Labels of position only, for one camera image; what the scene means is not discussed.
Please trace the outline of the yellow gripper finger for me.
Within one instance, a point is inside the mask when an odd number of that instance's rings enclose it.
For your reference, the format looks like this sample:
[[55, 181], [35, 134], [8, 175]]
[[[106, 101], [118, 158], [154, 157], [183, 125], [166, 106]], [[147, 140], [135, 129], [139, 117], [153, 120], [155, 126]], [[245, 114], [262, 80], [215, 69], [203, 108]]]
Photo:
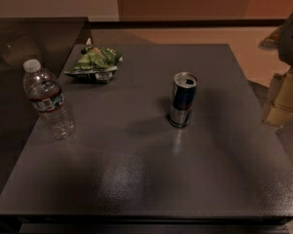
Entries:
[[264, 50], [276, 50], [278, 48], [281, 29], [281, 26], [275, 29], [269, 36], [260, 42], [259, 47]]

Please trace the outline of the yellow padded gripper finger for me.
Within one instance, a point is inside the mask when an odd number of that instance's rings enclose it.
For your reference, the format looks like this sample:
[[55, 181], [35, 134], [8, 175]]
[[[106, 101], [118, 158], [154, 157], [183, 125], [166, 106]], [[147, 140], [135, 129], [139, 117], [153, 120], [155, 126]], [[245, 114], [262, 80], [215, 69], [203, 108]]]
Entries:
[[274, 127], [284, 126], [293, 116], [293, 66], [271, 79], [263, 121]]

